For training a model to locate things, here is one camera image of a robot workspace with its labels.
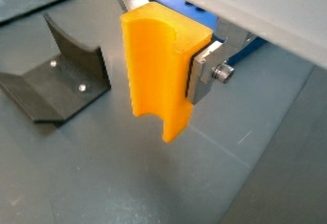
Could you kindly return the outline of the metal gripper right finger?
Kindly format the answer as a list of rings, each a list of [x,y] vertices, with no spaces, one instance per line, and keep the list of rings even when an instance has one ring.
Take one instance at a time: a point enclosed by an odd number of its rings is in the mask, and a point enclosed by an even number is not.
[[[220,18],[210,42],[193,54],[185,97],[197,104],[208,94],[212,82],[228,83],[233,64],[256,49],[256,35]]]

